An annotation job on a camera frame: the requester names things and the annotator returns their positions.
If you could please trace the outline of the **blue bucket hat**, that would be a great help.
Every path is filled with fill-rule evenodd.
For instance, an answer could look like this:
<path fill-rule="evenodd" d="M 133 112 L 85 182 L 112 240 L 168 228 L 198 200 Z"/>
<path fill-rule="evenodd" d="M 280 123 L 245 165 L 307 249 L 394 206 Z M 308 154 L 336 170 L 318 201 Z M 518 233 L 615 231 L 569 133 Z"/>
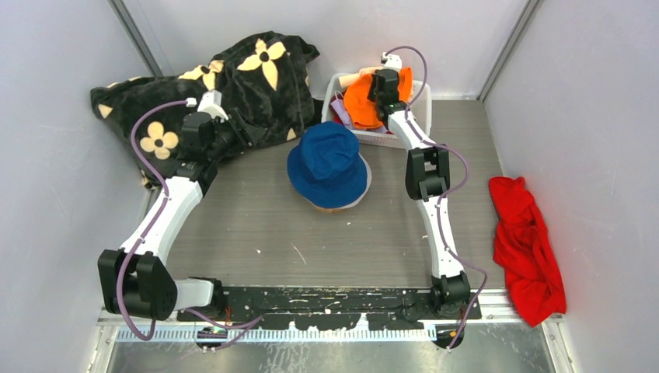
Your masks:
<path fill-rule="evenodd" d="M 372 180 L 356 135 L 333 121 L 311 126 L 301 136 L 288 153 L 286 171 L 295 191 L 325 210 L 359 204 Z"/>

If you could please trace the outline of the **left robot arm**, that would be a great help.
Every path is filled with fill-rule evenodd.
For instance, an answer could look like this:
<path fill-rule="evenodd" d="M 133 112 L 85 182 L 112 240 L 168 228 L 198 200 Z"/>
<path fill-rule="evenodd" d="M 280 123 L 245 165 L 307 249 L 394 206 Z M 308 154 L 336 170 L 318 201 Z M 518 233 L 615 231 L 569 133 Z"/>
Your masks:
<path fill-rule="evenodd" d="M 119 249 L 106 249 L 97 266 L 105 309 L 113 314 L 165 320 L 173 312 L 196 309 L 209 321 L 227 309 L 222 282 L 209 277 L 175 280 L 166 261 L 183 223 L 201 202 L 222 159 L 256 146 L 266 129 L 248 123 L 236 109 L 198 109 L 187 114 L 179 132 L 148 125 L 143 152 L 170 151 L 173 173 L 162 181 L 157 202 Z"/>

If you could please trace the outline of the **grey bucket hat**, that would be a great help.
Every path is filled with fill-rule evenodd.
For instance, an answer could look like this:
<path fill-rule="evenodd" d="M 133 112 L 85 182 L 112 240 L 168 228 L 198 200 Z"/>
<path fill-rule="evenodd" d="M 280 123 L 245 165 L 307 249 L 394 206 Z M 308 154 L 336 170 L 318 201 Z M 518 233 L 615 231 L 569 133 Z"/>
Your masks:
<path fill-rule="evenodd" d="M 363 192 L 363 193 L 362 193 L 362 194 L 361 194 L 356 200 L 354 200 L 353 202 L 351 202 L 351 203 L 349 203 L 349 204 L 346 204 L 346 205 L 344 205 L 344 206 L 341 206 L 342 208 L 346 208 L 346 210 L 351 209 L 351 208 L 357 206 L 357 205 L 358 205 L 358 204 L 359 204 L 359 203 L 365 198 L 365 196 L 368 194 L 368 191 L 370 190 L 370 187 L 371 187 L 371 183 L 372 183 L 372 171 L 371 171 L 371 167 L 370 167 L 370 165 L 368 164 L 367 160 L 364 158 L 364 156 L 363 156 L 362 154 L 360 154 L 360 158 L 361 158 L 361 161 L 364 163 L 364 166 L 365 166 L 365 168 L 366 168 L 366 172 L 367 172 L 367 178 L 366 178 L 366 189 L 364 190 L 364 192 Z M 312 202 L 311 202 L 309 199 L 307 199 L 306 197 L 303 197 L 303 198 L 304 198 L 307 202 L 309 202 L 312 206 L 314 206 L 314 205 L 315 205 L 315 206 L 318 206 L 318 205 L 312 203 Z"/>

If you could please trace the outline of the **wooden hat stand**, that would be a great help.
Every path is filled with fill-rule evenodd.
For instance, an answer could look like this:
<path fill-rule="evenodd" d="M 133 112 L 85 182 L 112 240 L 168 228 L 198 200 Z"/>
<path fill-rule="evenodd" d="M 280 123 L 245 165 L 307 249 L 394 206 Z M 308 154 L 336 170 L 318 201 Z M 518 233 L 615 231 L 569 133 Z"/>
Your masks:
<path fill-rule="evenodd" d="M 336 214 L 340 213 L 342 211 L 345 211 L 346 208 L 325 208 L 325 207 L 319 207 L 319 206 L 313 206 L 317 211 L 320 211 L 322 213 L 327 213 L 327 214 Z"/>

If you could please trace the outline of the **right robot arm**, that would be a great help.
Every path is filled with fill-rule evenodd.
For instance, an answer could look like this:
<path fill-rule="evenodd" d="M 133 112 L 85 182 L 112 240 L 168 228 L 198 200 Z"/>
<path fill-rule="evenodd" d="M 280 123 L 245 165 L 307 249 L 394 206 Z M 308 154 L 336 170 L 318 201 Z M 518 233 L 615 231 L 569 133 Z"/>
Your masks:
<path fill-rule="evenodd" d="M 431 251 L 432 311 L 441 319 L 468 314 L 471 286 L 464 266 L 456 258 L 448 217 L 446 194 L 450 187 L 448 151 L 434 143 L 399 97 L 399 73 L 382 68 L 372 74 L 368 99 L 377 118 L 407 151 L 405 188 L 419 208 Z"/>

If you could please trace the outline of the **orange bucket hat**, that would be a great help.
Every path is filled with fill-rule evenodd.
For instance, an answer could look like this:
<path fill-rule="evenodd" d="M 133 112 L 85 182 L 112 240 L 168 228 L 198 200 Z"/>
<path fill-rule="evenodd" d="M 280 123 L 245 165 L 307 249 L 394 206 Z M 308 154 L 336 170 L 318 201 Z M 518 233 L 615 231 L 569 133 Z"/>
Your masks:
<path fill-rule="evenodd" d="M 358 130 L 368 130 L 382 127 L 384 124 L 377 118 L 375 102 L 368 99 L 373 74 L 361 76 L 347 88 L 343 104 L 350 115 L 352 124 Z M 413 72 L 410 67 L 399 71 L 399 98 L 408 102 L 413 89 Z"/>

